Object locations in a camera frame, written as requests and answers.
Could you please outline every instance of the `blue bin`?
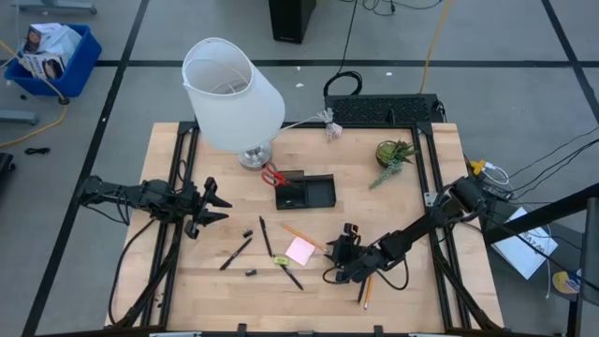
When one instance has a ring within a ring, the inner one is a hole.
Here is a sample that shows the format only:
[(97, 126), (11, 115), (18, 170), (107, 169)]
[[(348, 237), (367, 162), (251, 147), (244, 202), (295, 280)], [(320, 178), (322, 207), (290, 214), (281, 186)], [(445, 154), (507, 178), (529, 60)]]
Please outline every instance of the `blue bin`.
[[(90, 78), (102, 47), (97, 43), (90, 27), (82, 24), (69, 24), (74, 31), (81, 35), (81, 41), (73, 56), (66, 66), (63, 76), (57, 80), (48, 81), (66, 97), (77, 97), (83, 91), (85, 82)], [(54, 95), (58, 96), (49, 86), (22, 67), (17, 60), (13, 60), (4, 73), (7, 80), (17, 82), (31, 95)]]

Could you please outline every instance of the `lamp base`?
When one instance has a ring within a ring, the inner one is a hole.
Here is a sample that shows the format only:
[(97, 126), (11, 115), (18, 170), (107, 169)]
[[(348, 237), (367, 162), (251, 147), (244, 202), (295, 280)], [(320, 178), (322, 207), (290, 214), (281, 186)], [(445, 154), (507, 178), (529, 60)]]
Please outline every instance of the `lamp base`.
[(272, 157), (270, 143), (266, 142), (255, 149), (238, 153), (241, 165), (250, 170), (260, 170)]

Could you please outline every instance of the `wooden tabletop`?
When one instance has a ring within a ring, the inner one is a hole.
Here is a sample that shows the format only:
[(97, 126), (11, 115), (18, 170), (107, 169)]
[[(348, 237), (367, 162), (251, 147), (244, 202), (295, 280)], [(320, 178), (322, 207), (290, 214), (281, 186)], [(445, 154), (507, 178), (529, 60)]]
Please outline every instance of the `wooden tabletop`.
[[(177, 127), (177, 124), (154, 125), (142, 180), (168, 179)], [(443, 182), (451, 183), (466, 174), (458, 130), (452, 124), (433, 125), (433, 129)], [(319, 250), (305, 267), (291, 262), (289, 269), (305, 289), (300, 291), (272, 263), (260, 231), (258, 216), (261, 215), (266, 221), (273, 253), (283, 255), (294, 236), (281, 225), (289, 225), (316, 242), (325, 243), (335, 240), (343, 233), (343, 224), (351, 222), (359, 225), (362, 242), (367, 244), (412, 224), (424, 210), (415, 165), (405, 165), (401, 174), (373, 190), (368, 189), (381, 172), (374, 160), (374, 149), (387, 139), (411, 141), (412, 137), (409, 131), (399, 129), (345, 129), (340, 139), (327, 143), (323, 129), (285, 131), (272, 143), (273, 161), (278, 169), (303, 169), (306, 175), (334, 174), (337, 205), (277, 211), (273, 189), (262, 182), (259, 172), (245, 170), (235, 154), (214, 150), (200, 135), (193, 180), (203, 185), (208, 176), (214, 177), (217, 195), (233, 204), (233, 208), (221, 210), (229, 218), (202, 227), (197, 240), (183, 236), (168, 329), (232, 331), (239, 323), (246, 323), (249, 331), (367, 332), (373, 331), (374, 325), (383, 325), (385, 332), (443, 331), (428, 237), (416, 242), (406, 255), (410, 270), (407, 289), (393, 290), (375, 275), (371, 302), (365, 311), (357, 304), (359, 285), (334, 286), (323, 282), (322, 273), (331, 267), (331, 262)], [(433, 190), (424, 138), (422, 147)], [(135, 211), (127, 240), (147, 220), (147, 213)], [(225, 271), (219, 271), (244, 242), (242, 232), (248, 228), (254, 231), (253, 241)], [(151, 227), (124, 258), (113, 303), (117, 319), (148, 282), (157, 230), (158, 225)], [(489, 317), (502, 325), (481, 234), (456, 226), (454, 236), (463, 283)], [(256, 269), (257, 275), (246, 277), (244, 273), (251, 269)], [(402, 285), (403, 266), (388, 271), (387, 278)], [(454, 325), (458, 326), (454, 293), (451, 286), (448, 289)], [(157, 322), (156, 307), (160, 302), (158, 291), (153, 303), (153, 322)]]

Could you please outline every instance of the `white lamp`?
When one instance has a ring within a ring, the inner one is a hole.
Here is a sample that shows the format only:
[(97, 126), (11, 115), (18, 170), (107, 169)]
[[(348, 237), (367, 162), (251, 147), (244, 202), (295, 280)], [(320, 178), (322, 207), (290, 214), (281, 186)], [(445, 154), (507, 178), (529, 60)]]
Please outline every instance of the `white lamp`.
[(285, 102), (243, 51), (222, 38), (200, 41), (183, 61), (183, 87), (213, 147), (237, 152), (249, 169), (270, 160)]

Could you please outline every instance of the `gray floor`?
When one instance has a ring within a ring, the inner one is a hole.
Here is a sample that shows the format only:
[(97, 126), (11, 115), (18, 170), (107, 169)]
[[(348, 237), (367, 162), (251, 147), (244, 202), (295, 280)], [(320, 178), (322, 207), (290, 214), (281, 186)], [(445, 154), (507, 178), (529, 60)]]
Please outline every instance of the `gray floor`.
[[(30, 22), (89, 24), (103, 47), (102, 60), (119, 60), (137, 13), (139, 0), (96, 0), (96, 16), (48, 16), (23, 13), (20, 30)], [(580, 60), (599, 60), (599, 27), (594, 0), (552, 1)], [(0, 0), (0, 38), (15, 44), (14, 11)], [(132, 60), (182, 60), (204, 37), (223, 37), (238, 44), (250, 58), (340, 59), (351, 4), (320, 0), (302, 45), (275, 42), (270, 36), (266, 0), (152, 0), (141, 25)], [(413, 11), (398, 7), (394, 17), (378, 17), (358, 7), (348, 59), (423, 60), (442, 7)], [(0, 51), (0, 59), (7, 55)], [(436, 60), (567, 61), (540, 1), (455, 2), (447, 16)], [(355, 67), (364, 78), (363, 94), (415, 93), (420, 67)], [(98, 116), (116, 67), (97, 67), (81, 97), (69, 105), (58, 127), (13, 147), (18, 169), (0, 196), (0, 327), (6, 336), (22, 331), (48, 262), (66, 207), (80, 174)], [(261, 67), (285, 98), (287, 121), (302, 120), (323, 106), (322, 86), (336, 67)], [(599, 69), (584, 69), (599, 88)], [(352, 87), (340, 81), (331, 93)], [(445, 68), (430, 70), (427, 93), (446, 105), (449, 122), (457, 123), (464, 152), (485, 158), (508, 172), (528, 164), (562, 142), (597, 126), (571, 68)], [(60, 114), (48, 98), (4, 86), (2, 108), (34, 110), (41, 124)], [(155, 122), (193, 118), (177, 67), (129, 67), (95, 160), (93, 174), (117, 183), (139, 180)], [(30, 131), (27, 125), (0, 125), (0, 142)], [(566, 155), (592, 139), (580, 139), (558, 154)], [(46, 156), (26, 156), (27, 147), (50, 146)], [(524, 197), (552, 201), (596, 183), (599, 150), (589, 149), (549, 181)], [(514, 185), (529, 181), (549, 159), (522, 173)], [(563, 223), (581, 230), (583, 214)], [(110, 281), (123, 246), (125, 228), (81, 210), (56, 276), (38, 333), (99, 329), (104, 323)], [(530, 286), (494, 253), (489, 253), (506, 326), (517, 331), (564, 331), (567, 303)], [(587, 328), (596, 311), (585, 317)]]

